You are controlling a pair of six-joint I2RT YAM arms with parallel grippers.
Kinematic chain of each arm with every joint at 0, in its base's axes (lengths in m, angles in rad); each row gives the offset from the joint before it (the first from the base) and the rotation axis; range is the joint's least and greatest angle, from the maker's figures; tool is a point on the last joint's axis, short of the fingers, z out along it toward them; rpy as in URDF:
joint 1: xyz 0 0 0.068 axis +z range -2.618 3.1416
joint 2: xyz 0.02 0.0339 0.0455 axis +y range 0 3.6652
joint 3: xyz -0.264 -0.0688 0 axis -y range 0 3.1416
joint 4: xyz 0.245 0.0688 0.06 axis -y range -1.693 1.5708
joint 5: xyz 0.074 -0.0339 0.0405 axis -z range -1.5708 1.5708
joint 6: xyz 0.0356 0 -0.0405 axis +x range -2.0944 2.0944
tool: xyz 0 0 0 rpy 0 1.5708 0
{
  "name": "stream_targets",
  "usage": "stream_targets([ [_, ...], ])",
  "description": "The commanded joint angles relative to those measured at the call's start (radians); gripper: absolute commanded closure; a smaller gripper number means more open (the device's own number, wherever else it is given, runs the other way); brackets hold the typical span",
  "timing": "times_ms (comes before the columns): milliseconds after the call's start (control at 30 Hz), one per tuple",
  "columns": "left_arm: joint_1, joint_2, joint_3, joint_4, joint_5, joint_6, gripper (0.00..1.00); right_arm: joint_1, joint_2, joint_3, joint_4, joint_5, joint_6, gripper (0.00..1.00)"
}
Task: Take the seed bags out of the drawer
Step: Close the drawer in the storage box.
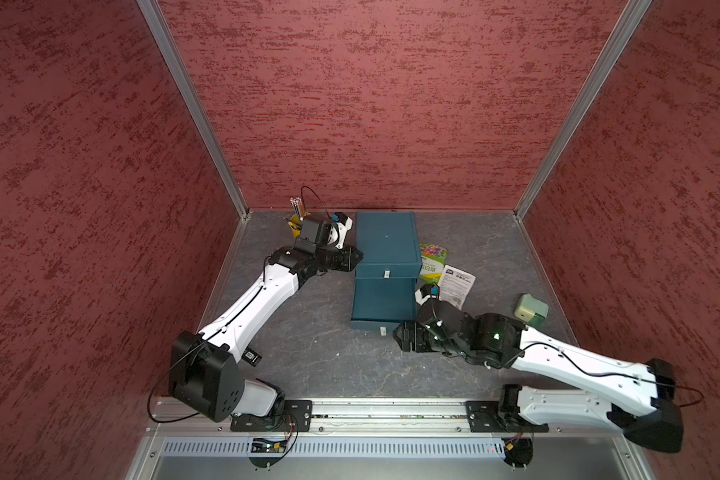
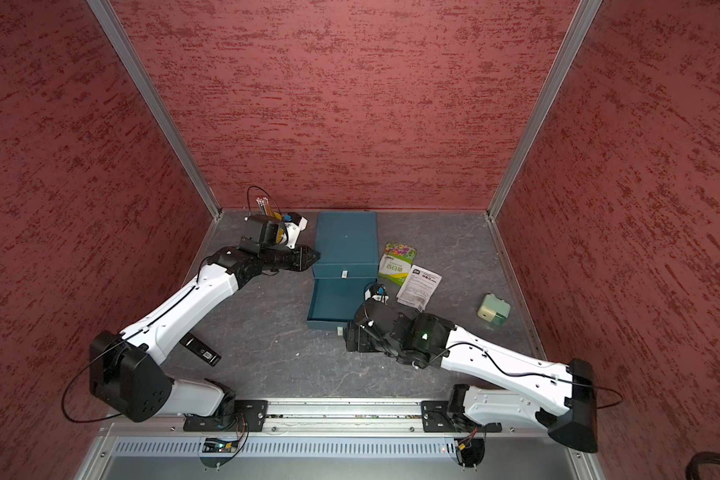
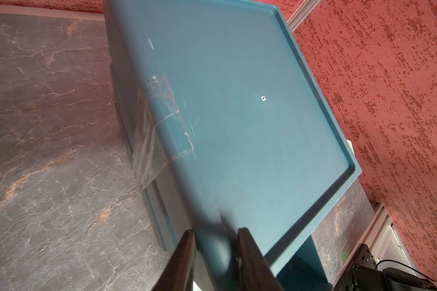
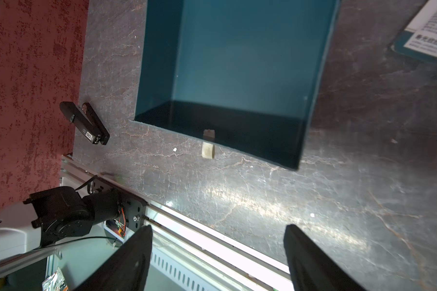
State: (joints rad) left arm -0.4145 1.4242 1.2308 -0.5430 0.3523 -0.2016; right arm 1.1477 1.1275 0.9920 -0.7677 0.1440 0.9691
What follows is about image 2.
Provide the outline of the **teal three-drawer cabinet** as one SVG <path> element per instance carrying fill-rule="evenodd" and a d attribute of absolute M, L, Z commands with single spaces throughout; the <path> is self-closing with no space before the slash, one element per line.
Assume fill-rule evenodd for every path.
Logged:
<path fill-rule="evenodd" d="M 318 280 L 375 278 L 380 254 L 375 212 L 323 211 L 317 217 L 312 267 Z"/>

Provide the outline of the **teal drawer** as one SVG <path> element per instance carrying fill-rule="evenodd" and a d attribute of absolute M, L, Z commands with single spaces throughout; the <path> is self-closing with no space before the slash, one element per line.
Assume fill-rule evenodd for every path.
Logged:
<path fill-rule="evenodd" d="M 306 324 L 312 330 L 346 326 L 364 302 L 365 290 L 376 278 L 316 278 Z"/>

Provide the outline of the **white label seed bag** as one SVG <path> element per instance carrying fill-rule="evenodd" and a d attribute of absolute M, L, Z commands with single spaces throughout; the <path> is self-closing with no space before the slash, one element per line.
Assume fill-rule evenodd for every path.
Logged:
<path fill-rule="evenodd" d="M 441 281 L 441 275 L 413 265 L 397 293 L 397 303 L 423 312 Z"/>

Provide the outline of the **green flower seed bag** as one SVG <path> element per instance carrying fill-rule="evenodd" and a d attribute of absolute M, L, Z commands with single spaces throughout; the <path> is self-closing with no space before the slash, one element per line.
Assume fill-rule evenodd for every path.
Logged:
<path fill-rule="evenodd" d="M 417 253 L 417 249 L 412 246 L 395 242 L 387 243 L 380 259 L 378 275 L 402 286 L 411 271 Z"/>

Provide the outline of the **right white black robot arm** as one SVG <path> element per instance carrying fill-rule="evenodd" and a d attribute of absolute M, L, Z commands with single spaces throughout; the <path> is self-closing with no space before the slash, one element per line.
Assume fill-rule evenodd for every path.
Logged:
<path fill-rule="evenodd" d="M 450 320 L 422 312 L 411 318 L 373 298 L 343 328 L 346 350 L 382 353 L 415 369 L 469 375 L 519 395 L 514 415 L 546 429 L 574 450 L 596 453 L 597 394 L 590 363 L 532 358 L 498 346 Z"/>

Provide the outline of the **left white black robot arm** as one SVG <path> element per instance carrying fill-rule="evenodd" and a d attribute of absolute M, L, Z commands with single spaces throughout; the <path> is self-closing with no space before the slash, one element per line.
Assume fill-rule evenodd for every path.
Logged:
<path fill-rule="evenodd" d="M 174 347 L 218 304 L 253 278 L 281 270 L 303 272 L 320 259 L 306 245 L 249 253 L 222 248 L 206 257 L 195 279 L 139 321 L 90 345 L 91 394 L 133 422 L 154 416 L 198 418 L 209 429 L 236 425 L 235 394 L 228 387 L 173 379 L 161 368 Z"/>

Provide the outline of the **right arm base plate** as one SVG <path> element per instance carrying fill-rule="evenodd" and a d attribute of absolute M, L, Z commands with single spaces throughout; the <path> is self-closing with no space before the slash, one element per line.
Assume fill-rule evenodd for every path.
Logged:
<path fill-rule="evenodd" d="M 500 433 L 500 423 L 480 425 L 468 419 L 463 413 L 449 411 L 449 403 L 445 400 L 425 400 L 420 404 L 423 430 L 426 433 Z"/>

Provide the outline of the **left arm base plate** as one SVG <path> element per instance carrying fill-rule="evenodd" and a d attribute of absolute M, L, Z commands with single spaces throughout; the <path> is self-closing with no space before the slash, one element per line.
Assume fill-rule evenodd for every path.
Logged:
<path fill-rule="evenodd" d="M 224 401 L 217 411 L 207 417 L 187 415 L 184 432 L 261 432 L 267 417 L 266 400 Z"/>

